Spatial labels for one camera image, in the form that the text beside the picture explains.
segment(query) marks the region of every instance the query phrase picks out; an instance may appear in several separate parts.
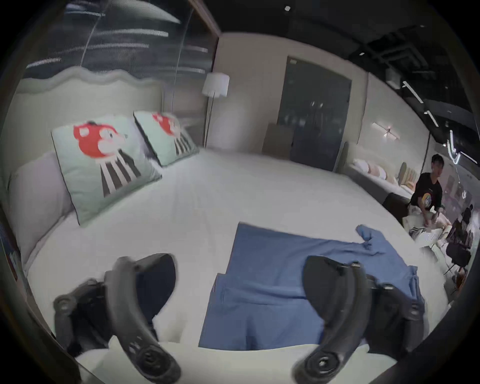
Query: floor lamp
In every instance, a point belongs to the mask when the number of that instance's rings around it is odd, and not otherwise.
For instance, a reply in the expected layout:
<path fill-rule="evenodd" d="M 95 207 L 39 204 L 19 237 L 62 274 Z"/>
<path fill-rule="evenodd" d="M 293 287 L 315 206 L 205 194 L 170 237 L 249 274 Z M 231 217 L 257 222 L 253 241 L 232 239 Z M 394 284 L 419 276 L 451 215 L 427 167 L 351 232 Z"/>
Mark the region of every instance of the floor lamp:
<path fill-rule="evenodd" d="M 204 129 L 203 145 L 207 146 L 208 130 L 210 128 L 210 120 L 212 119 L 212 108 L 214 99 L 226 96 L 228 91 L 228 82 L 230 77 L 220 72 L 211 72 L 207 74 L 205 79 L 204 88 L 202 93 L 205 96 L 211 97 L 212 102 L 210 103 L 210 112 L 208 114 L 208 124 L 206 129 Z"/>

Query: person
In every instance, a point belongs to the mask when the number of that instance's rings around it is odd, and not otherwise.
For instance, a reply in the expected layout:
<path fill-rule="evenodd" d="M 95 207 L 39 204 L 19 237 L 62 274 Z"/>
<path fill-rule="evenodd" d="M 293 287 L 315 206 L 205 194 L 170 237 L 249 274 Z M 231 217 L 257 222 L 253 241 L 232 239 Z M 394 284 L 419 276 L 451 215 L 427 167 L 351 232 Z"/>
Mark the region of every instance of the person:
<path fill-rule="evenodd" d="M 470 218 L 472 216 L 473 204 L 470 204 L 470 207 L 465 208 L 465 211 L 462 213 L 462 221 L 465 223 L 465 226 L 470 224 Z"/>
<path fill-rule="evenodd" d="M 423 223 L 429 227 L 435 222 L 438 214 L 442 209 L 442 186 L 438 178 L 444 169 L 444 158 L 439 154 L 432 156 L 432 171 L 422 173 L 415 186 L 415 192 L 412 195 L 410 204 L 408 205 L 408 214 L 415 215 L 421 213 Z M 436 213 L 432 216 L 429 214 L 430 209 L 435 207 Z"/>

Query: graphic t-shirt print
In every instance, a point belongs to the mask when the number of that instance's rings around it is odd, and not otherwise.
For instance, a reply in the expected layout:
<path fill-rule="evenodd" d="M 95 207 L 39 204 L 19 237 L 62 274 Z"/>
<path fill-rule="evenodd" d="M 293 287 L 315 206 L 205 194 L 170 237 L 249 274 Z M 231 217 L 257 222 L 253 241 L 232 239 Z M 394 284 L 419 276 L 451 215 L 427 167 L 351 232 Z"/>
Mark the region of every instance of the graphic t-shirt print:
<path fill-rule="evenodd" d="M 425 209 L 430 209 L 430 206 L 432 205 L 432 195 L 430 195 L 429 192 L 426 192 L 421 198 L 421 200 Z"/>

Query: wavy headboard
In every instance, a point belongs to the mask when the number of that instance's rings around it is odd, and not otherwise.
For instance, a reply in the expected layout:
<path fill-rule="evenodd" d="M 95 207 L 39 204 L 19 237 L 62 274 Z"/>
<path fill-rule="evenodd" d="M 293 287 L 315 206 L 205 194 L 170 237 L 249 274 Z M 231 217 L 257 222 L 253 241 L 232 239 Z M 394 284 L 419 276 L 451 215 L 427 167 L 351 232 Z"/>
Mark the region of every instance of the wavy headboard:
<path fill-rule="evenodd" d="M 0 136 L 2 177 L 53 150 L 50 132 L 62 125 L 135 109 L 163 111 L 163 83 L 122 70 L 97 75 L 70 67 L 45 79 L 20 81 Z"/>

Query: white lampshade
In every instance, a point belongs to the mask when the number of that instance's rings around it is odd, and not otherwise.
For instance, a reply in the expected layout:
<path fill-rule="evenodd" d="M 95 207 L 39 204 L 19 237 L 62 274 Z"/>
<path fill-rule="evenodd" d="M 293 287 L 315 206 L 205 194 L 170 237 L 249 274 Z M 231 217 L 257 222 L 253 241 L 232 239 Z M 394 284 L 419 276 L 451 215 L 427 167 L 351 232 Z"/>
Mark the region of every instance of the white lampshade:
<path fill-rule="evenodd" d="M 228 91 L 228 82 L 230 77 L 220 72 L 211 72 L 207 74 L 202 93 L 208 97 L 226 96 Z"/>

